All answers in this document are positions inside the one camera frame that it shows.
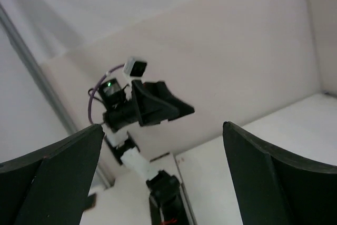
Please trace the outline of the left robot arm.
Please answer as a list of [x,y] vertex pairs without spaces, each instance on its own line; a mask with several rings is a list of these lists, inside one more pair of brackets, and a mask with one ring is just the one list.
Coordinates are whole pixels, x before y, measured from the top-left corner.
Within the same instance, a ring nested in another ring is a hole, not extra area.
[[106,111],[103,121],[108,130],[105,142],[114,158],[126,168],[136,172],[149,190],[152,224],[191,224],[182,183],[177,176],[156,168],[142,156],[130,133],[122,129],[138,123],[141,127],[174,121],[193,114],[194,107],[175,97],[165,82],[131,81],[131,97],[117,79],[98,85],[98,93]]

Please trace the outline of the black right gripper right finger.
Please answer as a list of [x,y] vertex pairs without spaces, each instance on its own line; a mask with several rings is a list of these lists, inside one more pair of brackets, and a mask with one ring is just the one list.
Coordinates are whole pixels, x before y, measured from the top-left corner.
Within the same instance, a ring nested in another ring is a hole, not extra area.
[[232,122],[223,124],[223,143],[243,224],[336,224],[336,166]]

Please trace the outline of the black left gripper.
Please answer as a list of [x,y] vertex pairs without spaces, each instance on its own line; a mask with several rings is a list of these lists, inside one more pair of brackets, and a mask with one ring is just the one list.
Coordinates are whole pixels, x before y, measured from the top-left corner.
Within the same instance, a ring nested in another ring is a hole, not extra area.
[[98,93],[106,108],[103,120],[111,130],[138,122],[140,126],[160,124],[195,113],[195,108],[174,96],[164,81],[133,80],[132,99],[124,97],[116,78],[103,82]]

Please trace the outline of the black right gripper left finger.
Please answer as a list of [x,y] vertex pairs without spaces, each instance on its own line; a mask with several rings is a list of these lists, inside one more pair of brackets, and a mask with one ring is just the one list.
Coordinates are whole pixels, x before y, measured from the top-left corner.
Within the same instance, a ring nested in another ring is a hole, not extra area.
[[1,224],[79,224],[102,142],[94,124],[1,163]]

